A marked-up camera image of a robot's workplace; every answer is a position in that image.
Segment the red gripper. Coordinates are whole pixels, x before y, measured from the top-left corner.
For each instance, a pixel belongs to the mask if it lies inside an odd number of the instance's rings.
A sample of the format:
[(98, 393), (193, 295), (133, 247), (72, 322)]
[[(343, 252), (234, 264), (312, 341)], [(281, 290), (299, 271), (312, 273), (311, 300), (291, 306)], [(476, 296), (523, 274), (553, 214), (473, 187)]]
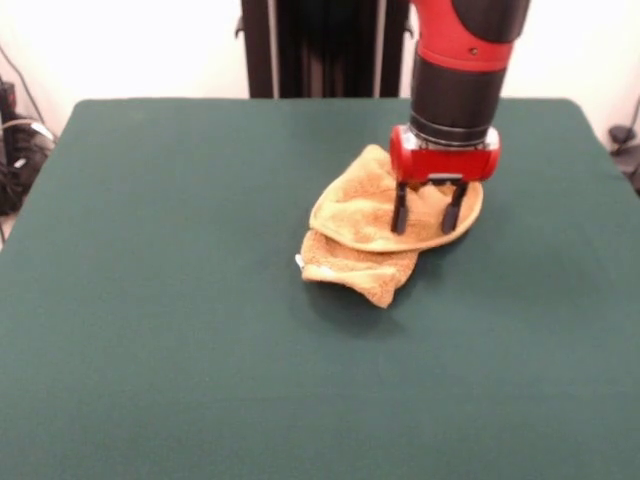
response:
[[(482, 182), (495, 172), (501, 154), (498, 131), (490, 127), (485, 139), (470, 147), (453, 147), (427, 142), (408, 125), (391, 130), (390, 158), (396, 183), (391, 231), (404, 234), (408, 219), (408, 184), (433, 182)], [(443, 234), (452, 233), (458, 224), (468, 183), (457, 183), (441, 222)]]

